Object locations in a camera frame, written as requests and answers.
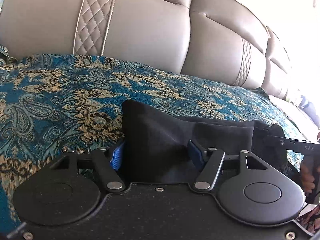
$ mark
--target blanket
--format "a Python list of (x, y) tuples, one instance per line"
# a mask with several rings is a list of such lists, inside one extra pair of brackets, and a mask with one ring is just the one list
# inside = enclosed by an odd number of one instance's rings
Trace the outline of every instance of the blanket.
[[(20, 223), (12, 194), (25, 179), (67, 149), (82, 154), (123, 137), (121, 103), (126, 99), (171, 115), (277, 123), (287, 137), (304, 139), (262, 89), (250, 91), (108, 57), (45, 54), (3, 61), (0, 233)], [(288, 160), (299, 169), (302, 156), (288, 152)]]

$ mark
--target black cloth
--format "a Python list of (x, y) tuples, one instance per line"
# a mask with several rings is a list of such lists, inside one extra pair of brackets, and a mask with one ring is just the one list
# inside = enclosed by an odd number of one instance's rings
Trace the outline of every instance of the black cloth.
[(126, 143), (121, 173), (130, 182), (193, 181), (199, 171), (188, 156), (187, 143), (195, 139), (204, 148), (219, 148), (226, 154), (250, 150), (299, 183), (297, 170), (288, 163), (287, 151), (263, 144), (267, 135), (285, 137), (277, 124), (171, 116), (133, 100), (125, 101), (122, 111)]

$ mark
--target beige leather sofa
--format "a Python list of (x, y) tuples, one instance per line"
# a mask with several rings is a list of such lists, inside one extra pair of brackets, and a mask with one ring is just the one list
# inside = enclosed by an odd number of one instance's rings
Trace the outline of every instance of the beige leather sofa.
[(291, 68), (277, 36), (236, 0), (5, 0), (0, 44), (18, 59), (102, 55), (278, 98)]

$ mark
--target black device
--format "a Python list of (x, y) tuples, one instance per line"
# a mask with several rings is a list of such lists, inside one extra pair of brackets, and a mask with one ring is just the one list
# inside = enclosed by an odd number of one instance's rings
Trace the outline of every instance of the black device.
[[(306, 141), (268, 136), (265, 143), (319, 153), (319, 144)], [(117, 174), (123, 145), (84, 155), (66, 151), (22, 183), (13, 205), (23, 223), (7, 239), (312, 237), (295, 221), (304, 204), (301, 188), (250, 151), (228, 155), (191, 139), (188, 154), (199, 175), (182, 184), (150, 184)]]

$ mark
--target finger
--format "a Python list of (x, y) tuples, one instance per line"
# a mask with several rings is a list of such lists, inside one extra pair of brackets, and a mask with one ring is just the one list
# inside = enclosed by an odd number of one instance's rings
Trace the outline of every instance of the finger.
[(305, 174), (305, 173), (301, 174), (301, 179), (305, 182), (314, 182), (315, 181), (315, 177), (313, 177), (311, 174)]
[(308, 167), (306, 165), (304, 165), (303, 162), (301, 162), (301, 165), (300, 165), (300, 172), (301, 173), (310, 173)]
[(306, 188), (306, 189), (314, 189), (316, 187), (316, 185), (312, 182), (305, 182), (302, 181), (302, 185)]

